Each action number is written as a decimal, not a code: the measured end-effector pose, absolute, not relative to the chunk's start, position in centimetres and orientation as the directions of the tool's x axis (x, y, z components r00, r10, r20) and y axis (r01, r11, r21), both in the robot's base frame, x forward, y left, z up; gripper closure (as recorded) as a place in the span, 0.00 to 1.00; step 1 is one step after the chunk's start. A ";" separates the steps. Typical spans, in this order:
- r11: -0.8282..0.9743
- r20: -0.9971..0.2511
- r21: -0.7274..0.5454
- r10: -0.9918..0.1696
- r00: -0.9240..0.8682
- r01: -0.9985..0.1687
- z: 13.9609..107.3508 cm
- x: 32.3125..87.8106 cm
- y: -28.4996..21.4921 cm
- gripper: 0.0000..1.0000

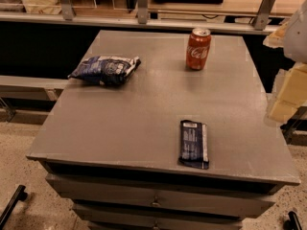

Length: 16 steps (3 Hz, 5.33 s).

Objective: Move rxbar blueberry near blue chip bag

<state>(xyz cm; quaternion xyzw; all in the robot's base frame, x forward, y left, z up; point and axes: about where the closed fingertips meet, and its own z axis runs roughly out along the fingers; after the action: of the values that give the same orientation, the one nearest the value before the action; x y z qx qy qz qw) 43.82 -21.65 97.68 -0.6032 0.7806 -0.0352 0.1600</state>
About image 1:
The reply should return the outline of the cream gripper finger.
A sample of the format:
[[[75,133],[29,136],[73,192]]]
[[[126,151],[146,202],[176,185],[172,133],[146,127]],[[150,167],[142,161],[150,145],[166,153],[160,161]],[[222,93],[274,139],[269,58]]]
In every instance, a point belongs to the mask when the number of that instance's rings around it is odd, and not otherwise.
[[[284,37],[287,31],[288,22],[282,24],[276,31],[269,34],[263,41],[263,44],[269,48],[283,48]]]
[[[286,124],[307,101],[307,64],[297,62],[290,70],[279,70],[267,107],[267,117]]]

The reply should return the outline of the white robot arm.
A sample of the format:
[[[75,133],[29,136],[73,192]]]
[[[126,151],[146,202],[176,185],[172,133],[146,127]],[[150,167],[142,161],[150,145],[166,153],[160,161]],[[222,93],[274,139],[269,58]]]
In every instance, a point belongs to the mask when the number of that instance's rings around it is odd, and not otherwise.
[[[267,106],[266,117],[281,126],[307,101],[307,0],[263,44],[282,48],[284,56],[295,62],[290,70],[278,71]]]

